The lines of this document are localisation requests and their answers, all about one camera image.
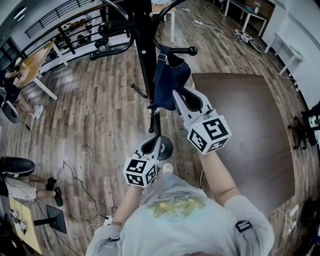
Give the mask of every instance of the sneaker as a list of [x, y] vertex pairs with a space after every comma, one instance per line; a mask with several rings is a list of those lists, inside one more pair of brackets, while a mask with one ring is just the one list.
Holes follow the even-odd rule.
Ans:
[[45, 190], [53, 191], [54, 185], [56, 184], [57, 180], [54, 178], [49, 178], [48, 183], [45, 185]]
[[58, 207], [61, 207], [64, 205], [64, 200], [62, 199], [62, 195], [61, 195], [61, 190], [60, 188], [56, 187], [54, 189], [55, 191], [55, 196], [53, 197], [55, 200], [55, 203]]
[[171, 163], [165, 163], [162, 167], [162, 173], [165, 174], [165, 173], [174, 173], [174, 167], [172, 166]]
[[33, 107], [33, 109], [35, 111], [33, 115], [35, 116], [36, 119], [39, 119], [42, 115], [42, 112], [44, 111], [44, 106], [43, 105], [35, 105]]

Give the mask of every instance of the shorts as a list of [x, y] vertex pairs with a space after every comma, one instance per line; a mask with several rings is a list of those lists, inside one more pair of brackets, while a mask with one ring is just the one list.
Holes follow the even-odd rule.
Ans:
[[30, 186], [27, 179], [4, 178], [9, 197], [33, 201], [36, 198], [37, 189]]

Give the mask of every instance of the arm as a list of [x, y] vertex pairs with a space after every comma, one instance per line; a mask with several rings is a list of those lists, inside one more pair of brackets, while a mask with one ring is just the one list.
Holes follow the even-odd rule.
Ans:
[[216, 202], [222, 206], [228, 199], [240, 195], [240, 192], [225, 165], [216, 152], [199, 154], [210, 190]]
[[20, 72], [7, 72], [7, 73], [5, 73], [4, 77], [6, 79], [11, 79], [11, 78], [15, 78], [18, 75], [21, 75], [21, 73]]
[[112, 224], [122, 226], [131, 214], [139, 207], [142, 188], [138, 186], [129, 186], [124, 198], [116, 210]]

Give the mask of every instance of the white table leg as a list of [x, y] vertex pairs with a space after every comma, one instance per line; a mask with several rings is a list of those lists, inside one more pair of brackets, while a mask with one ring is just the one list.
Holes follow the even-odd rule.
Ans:
[[33, 81], [42, 89], [44, 90], [52, 99], [55, 101], [58, 99], [56, 95], [53, 94], [38, 78], [34, 78]]
[[294, 73], [296, 72], [296, 70], [302, 65], [303, 61], [300, 60], [300, 62], [293, 68], [293, 70], [291, 71], [291, 73], [289, 74], [289, 77], [292, 77], [294, 75]]
[[251, 15], [248, 13], [248, 14], [247, 14], [247, 16], [246, 16], [246, 19], [245, 19], [245, 22], [244, 22], [243, 28], [242, 28], [242, 32], [245, 32], [245, 31], [246, 31], [246, 28], [247, 28], [247, 25], [248, 25], [248, 22], [249, 22], [250, 16], [251, 16]]
[[260, 32], [259, 32], [259, 34], [258, 34], [258, 37], [261, 36], [262, 32], [264, 31], [264, 28], [265, 28], [266, 24], [267, 24], [267, 21], [265, 20], [265, 21], [263, 22], [263, 24], [262, 24], [262, 27], [261, 27]]
[[175, 19], [176, 13], [173, 11], [171, 13], [171, 43], [175, 42]]
[[273, 35], [273, 38], [272, 38], [272, 40], [271, 40], [271, 42], [268, 44], [268, 46], [265, 48], [265, 50], [264, 50], [264, 53], [266, 54], [268, 51], [269, 51], [269, 49], [270, 49], [270, 47], [272, 46], [272, 44], [274, 43], [274, 40], [276, 39], [276, 36], [275, 35]]
[[245, 11], [242, 10], [240, 20], [242, 20], [244, 18], [244, 14], [245, 14]]
[[288, 68], [288, 66], [294, 61], [294, 59], [296, 58], [296, 56], [292, 56], [291, 59], [289, 60], [289, 62], [284, 66], [284, 68], [280, 71], [279, 75], [282, 75], [286, 69]]
[[274, 54], [274, 56], [278, 56], [278, 53], [280, 52], [280, 50], [282, 49], [282, 45], [283, 45], [283, 43], [282, 43], [282, 41], [281, 42], [279, 42], [279, 47], [278, 47], [278, 49], [276, 50], [276, 49], [274, 49], [275, 50], [275, 54]]
[[224, 16], [227, 16], [228, 8], [229, 8], [229, 3], [230, 3], [230, 1], [228, 0], [228, 1], [226, 2], [226, 7], [225, 7]]
[[59, 58], [62, 60], [62, 62], [64, 63], [65, 66], [68, 66], [68, 62], [66, 62], [65, 58], [63, 57], [63, 55], [61, 54], [61, 52], [59, 51], [58, 47], [56, 46], [56, 44], [53, 44], [53, 49], [55, 50], [56, 54], [58, 54]]

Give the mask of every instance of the black shoe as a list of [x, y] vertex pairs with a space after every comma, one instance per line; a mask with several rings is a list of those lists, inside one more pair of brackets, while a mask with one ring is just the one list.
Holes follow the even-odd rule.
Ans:
[[55, 196], [53, 198], [55, 200], [56, 205], [59, 206], [59, 207], [63, 206], [64, 205], [64, 201], [63, 201], [62, 196], [61, 196], [60, 188], [56, 187], [54, 189], [54, 191], [55, 191]]
[[57, 180], [54, 178], [49, 178], [48, 183], [45, 185], [45, 190], [52, 191], [54, 190], [54, 185], [56, 184]]

